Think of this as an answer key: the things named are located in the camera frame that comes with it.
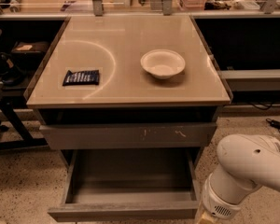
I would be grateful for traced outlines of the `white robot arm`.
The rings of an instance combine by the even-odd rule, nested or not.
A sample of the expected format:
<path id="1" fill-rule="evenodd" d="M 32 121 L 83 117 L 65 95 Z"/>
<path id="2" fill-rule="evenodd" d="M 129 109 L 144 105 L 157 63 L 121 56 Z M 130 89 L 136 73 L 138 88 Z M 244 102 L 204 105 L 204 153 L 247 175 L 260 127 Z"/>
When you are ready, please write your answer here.
<path id="1" fill-rule="evenodd" d="M 280 141 L 269 135 L 231 134 L 217 144 L 217 168 L 203 184 L 195 224 L 230 220 L 261 187 L 280 192 Z"/>

